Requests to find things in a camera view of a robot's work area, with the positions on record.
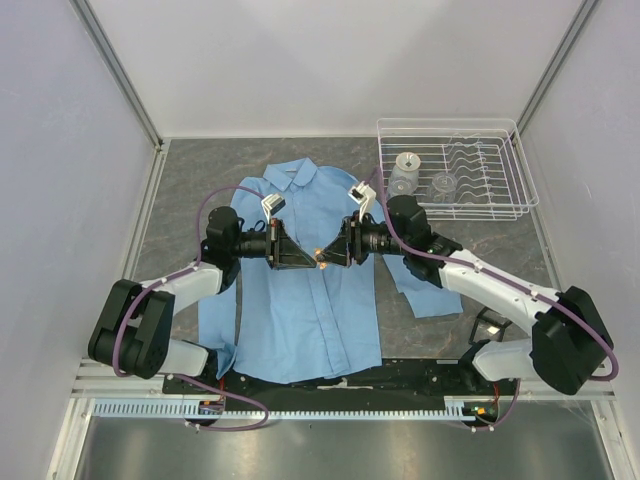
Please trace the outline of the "light blue button shirt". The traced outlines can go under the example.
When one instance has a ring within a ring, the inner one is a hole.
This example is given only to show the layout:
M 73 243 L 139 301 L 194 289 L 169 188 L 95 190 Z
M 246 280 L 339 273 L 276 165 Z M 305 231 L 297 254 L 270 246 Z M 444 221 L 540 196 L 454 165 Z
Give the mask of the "light blue button shirt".
M 246 226 L 264 215 L 260 195 L 281 194 L 286 232 L 307 253 L 331 243 L 356 204 L 357 180 L 309 158 L 271 164 L 246 177 L 231 206 Z M 350 375 L 382 362 L 375 263 L 272 270 L 244 259 L 238 282 L 198 304 L 199 342 L 218 354 L 218 373 L 288 384 Z

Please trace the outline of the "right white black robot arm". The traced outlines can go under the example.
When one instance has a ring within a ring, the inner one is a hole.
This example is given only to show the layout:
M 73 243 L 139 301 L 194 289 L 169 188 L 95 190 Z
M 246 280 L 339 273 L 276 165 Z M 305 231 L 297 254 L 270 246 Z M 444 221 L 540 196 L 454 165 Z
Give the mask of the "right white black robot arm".
M 350 267 L 371 254 L 402 257 L 415 278 L 479 302 L 526 333 L 521 340 L 482 340 L 470 347 L 457 371 L 469 393 L 501 380 L 537 378 L 574 395 L 611 357 L 613 341 L 587 292 L 575 286 L 556 291 L 492 267 L 433 231 L 411 196 L 392 198 L 381 223 L 359 212 L 345 217 L 337 237 L 316 257 Z

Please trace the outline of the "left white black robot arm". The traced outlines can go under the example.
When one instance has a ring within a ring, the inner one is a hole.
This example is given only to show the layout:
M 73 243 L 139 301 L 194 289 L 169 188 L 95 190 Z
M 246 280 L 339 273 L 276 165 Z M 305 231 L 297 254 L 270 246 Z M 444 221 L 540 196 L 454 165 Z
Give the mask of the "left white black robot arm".
M 193 263 L 155 280 L 114 283 L 89 340 L 89 357 L 118 375 L 150 379 L 178 374 L 198 393 L 215 389 L 220 371 L 212 363 L 212 351 L 173 340 L 174 315 L 228 290 L 243 258 L 263 259 L 274 270 L 317 266 L 280 219 L 269 218 L 261 230 L 244 231 L 242 226 L 233 208 L 216 208 L 209 213 L 200 256 Z

